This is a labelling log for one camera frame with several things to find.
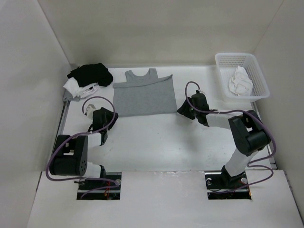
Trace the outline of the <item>grey tank top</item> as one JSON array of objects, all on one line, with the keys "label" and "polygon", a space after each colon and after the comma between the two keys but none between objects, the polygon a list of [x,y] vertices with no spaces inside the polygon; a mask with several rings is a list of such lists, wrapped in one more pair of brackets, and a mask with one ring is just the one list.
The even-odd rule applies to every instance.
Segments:
[{"label": "grey tank top", "polygon": [[125,72],[126,82],[114,83],[113,104],[120,117],[172,114],[177,111],[173,75],[158,77],[150,68],[143,76]]}]

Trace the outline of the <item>black folded tank top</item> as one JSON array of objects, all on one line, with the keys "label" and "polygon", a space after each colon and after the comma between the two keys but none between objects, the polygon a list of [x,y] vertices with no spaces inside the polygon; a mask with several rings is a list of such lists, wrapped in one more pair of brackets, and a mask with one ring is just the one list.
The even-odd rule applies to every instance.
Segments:
[{"label": "black folded tank top", "polygon": [[102,63],[88,64],[80,66],[72,70],[67,78],[74,78],[79,87],[85,87],[93,83],[97,83],[99,86],[109,86],[114,78]]}]

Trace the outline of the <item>white plastic mesh basket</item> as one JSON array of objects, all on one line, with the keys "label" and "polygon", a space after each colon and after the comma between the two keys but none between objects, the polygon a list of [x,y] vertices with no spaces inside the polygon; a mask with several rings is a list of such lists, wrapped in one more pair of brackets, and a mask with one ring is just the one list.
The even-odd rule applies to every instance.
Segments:
[{"label": "white plastic mesh basket", "polygon": [[217,53],[215,61],[225,101],[255,102],[270,96],[266,80],[254,55]]}]

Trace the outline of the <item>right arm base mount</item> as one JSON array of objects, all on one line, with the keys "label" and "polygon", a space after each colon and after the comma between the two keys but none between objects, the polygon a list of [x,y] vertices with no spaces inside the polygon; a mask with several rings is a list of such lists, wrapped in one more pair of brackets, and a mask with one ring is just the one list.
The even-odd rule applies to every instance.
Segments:
[{"label": "right arm base mount", "polygon": [[250,200],[249,187],[238,189],[248,184],[245,172],[230,183],[224,183],[220,172],[206,172],[205,182],[209,200]]}]

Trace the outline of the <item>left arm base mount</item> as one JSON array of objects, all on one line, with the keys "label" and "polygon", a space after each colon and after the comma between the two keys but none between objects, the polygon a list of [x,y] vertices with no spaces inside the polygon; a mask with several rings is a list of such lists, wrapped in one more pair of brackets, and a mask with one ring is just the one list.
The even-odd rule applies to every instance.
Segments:
[{"label": "left arm base mount", "polygon": [[[121,184],[122,173],[106,173],[104,178],[119,182]],[[121,185],[114,187],[112,181],[81,180],[78,184],[77,200],[120,200]]]}]

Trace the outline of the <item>white crumpled tank top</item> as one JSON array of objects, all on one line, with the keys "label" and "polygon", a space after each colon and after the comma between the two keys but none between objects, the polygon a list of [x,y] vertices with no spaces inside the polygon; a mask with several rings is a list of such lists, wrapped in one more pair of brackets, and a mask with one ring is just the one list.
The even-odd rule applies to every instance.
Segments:
[{"label": "white crumpled tank top", "polygon": [[228,87],[230,92],[237,96],[250,96],[253,83],[246,70],[241,66],[237,66],[233,76],[229,79]]}]

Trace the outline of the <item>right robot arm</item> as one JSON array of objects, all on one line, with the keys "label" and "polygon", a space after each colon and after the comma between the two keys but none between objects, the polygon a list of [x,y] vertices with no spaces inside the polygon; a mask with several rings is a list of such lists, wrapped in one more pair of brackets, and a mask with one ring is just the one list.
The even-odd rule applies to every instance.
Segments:
[{"label": "right robot arm", "polygon": [[225,189],[235,187],[252,158],[271,142],[255,111],[249,110],[235,115],[228,111],[211,110],[205,95],[200,92],[187,97],[177,113],[191,120],[197,119],[206,127],[231,131],[236,149],[219,175],[219,182]]}]

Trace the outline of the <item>white folded tank top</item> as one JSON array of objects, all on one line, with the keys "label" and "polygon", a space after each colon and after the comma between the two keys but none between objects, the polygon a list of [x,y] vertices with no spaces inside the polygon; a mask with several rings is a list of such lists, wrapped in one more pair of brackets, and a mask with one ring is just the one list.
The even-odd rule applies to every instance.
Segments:
[{"label": "white folded tank top", "polygon": [[63,85],[65,88],[64,100],[77,100],[86,98],[92,94],[94,94],[100,86],[98,83],[92,83],[84,87],[80,87],[78,82],[74,78],[70,78]]}]

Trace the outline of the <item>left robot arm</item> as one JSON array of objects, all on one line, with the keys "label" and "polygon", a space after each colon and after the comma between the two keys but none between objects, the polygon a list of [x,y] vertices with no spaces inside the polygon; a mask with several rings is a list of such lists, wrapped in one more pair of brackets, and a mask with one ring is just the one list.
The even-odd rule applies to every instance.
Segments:
[{"label": "left robot arm", "polygon": [[90,179],[95,189],[106,185],[103,166],[88,162],[89,147],[102,146],[108,138],[108,131],[119,115],[104,107],[96,109],[90,104],[83,108],[83,114],[92,120],[88,131],[74,135],[57,136],[55,147],[46,167],[46,177],[51,181]]}]

